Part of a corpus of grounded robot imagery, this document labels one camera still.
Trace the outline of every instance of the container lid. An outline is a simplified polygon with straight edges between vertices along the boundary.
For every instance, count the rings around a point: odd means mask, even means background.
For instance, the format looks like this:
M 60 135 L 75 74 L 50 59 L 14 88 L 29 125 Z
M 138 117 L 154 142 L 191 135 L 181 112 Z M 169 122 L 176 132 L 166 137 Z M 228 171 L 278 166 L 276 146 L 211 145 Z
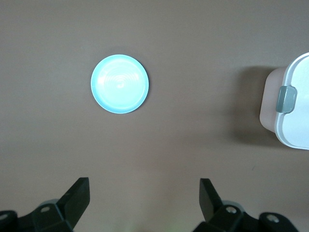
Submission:
M 103 59 L 91 76 L 91 90 L 98 104 L 116 114 L 139 108 L 146 99 L 149 81 L 146 70 L 134 58 L 112 55 Z
M 275 132 L 287 146 L 309 150 L 309 53 L 285 70 L 277 103 Z

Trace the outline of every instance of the white container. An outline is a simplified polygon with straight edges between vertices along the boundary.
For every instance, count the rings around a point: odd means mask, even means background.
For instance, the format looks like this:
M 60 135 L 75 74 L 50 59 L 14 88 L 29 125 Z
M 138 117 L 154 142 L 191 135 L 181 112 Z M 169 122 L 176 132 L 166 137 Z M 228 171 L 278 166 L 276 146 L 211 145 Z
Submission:
M 309 150 L 309 53 L 269 74 L 260 121 L 283 144 Z

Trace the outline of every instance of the round plate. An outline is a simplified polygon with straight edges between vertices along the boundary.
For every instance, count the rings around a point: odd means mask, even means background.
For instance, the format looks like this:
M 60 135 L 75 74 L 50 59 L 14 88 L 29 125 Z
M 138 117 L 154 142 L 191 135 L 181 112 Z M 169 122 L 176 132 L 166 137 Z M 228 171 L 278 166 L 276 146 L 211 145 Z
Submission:
M 93 70 L 91 90 L 100 106 L 116 114 L 136 110 L 146 99 L 148 76 L 143 66 L 126 55 L 103 59 Z

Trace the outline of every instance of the white lid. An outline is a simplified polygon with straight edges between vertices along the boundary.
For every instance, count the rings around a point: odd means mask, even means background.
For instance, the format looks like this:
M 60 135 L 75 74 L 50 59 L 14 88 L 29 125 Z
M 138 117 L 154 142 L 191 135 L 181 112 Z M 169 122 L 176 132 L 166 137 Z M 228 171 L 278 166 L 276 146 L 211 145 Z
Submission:
M 309 53 L 301 55 L 287 67 L 282 85 L 286 90 L 296 91 L 294 99 L 287 100 L 290 106 L 293 104 L 291 112 L 277 113 L 276 135 L 287 146 L 309 150 Z

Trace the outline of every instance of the blue plate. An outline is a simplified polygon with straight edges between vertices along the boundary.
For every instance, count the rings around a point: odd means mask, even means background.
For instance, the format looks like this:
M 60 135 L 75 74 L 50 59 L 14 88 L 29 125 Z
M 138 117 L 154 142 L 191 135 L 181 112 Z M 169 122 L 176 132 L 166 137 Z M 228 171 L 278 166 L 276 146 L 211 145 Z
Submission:
M 139 108 L 146 99 L 149 81 L 146 70 L 134 58 L 112 55 L 93 70 L 91 90 L 100 106 L 125 114 Z

